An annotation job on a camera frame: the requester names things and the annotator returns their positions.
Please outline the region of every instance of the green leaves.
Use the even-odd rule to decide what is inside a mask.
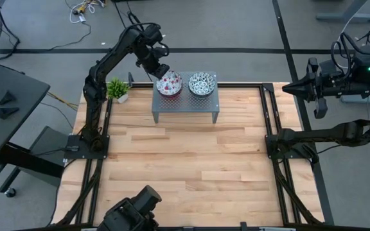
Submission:
[[[128,92],[128,84],[122,82],[121,80],[115,78],[107,84],[108,97],[119,99],[121,96]]]

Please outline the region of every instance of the wooden tabletop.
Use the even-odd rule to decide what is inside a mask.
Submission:
[[[274,83],[282,127],[300,130],[294,98],[282,92],[284,84]],[[210,113],[161,113],[155,124],[151,88],[130,89],[127,102],[113,104],[109,156],[103,163],[95,225],[113,205],[135,196],[147,184],[163,199],[154,210],[161,227],[237,227],[241,221],[254,227],[282,225],[265,147],[259,90],[220,88],[219,97],[216,124]],[[84,125],[85,113],[82,98],[75,133]],[[290,165],[296,193],[312,214],[323,220],[308,161],[292,159]],[[85,160],[77,160],[63,174],[53,222],[60,220],[79,196],[84,167]],[[285,198],[293,221],[290,201]]]

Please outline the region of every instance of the ceramic bowl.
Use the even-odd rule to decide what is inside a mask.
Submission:
[[[215,89],[215,79],[208,73],[195,73],[189,79],[188,86],[192,94],[206,97]]]
[[[178,95],[182,90],[182,77],[175,71],[168,71],[157,81],[157,90],[166,97]]]

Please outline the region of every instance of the white plant pot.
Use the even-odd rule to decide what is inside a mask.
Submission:
[[[119,99],[117,99],[118,103],[123,103],[128,99],[128,94],[125,94],[121,96]]]

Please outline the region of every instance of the chair wheel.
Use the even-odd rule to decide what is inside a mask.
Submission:
[[[17,194],[17,191],[13,188],[8,188],[8,190],[5,191],[4,194],[7,198],[11,198],[11,197],[14,197]]]

